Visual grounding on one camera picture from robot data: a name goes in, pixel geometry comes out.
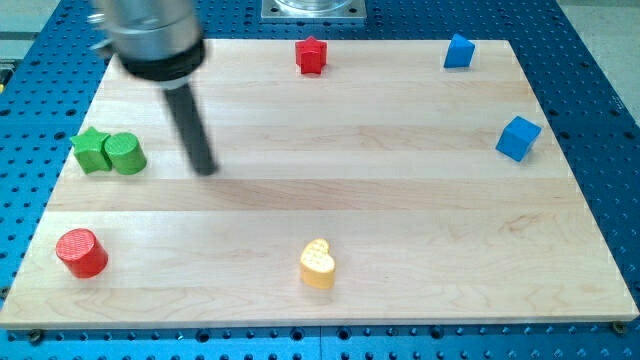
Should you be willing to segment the black pusher rod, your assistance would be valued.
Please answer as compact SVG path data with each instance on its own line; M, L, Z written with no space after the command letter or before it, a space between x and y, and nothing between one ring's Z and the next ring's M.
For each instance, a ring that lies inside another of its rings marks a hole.
M165 88L163 94L193 170L202 176L214 174L218 165L190 85Z

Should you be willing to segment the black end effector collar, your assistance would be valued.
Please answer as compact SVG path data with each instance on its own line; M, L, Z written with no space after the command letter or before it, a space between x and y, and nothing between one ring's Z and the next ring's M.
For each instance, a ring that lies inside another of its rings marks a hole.
M198 40L187 50L159 60L137 60L118 55L124 69L131 75L154 82L178 80L192 74L206 57L205 42Z

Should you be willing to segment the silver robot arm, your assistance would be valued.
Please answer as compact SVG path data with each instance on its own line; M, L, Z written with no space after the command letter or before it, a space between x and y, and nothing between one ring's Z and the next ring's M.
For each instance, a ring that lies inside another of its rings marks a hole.
M204 62L206 48L200 21L190 0L96 0L88 23L105 39L91 49L116 57L131 75L162 89L193 170L218 170L201 119L190 76Z

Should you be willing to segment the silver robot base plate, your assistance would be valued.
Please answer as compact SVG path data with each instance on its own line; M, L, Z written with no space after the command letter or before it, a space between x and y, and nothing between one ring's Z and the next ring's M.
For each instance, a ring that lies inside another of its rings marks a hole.
M261 18L284 20L364 20L365 0L262 0Z

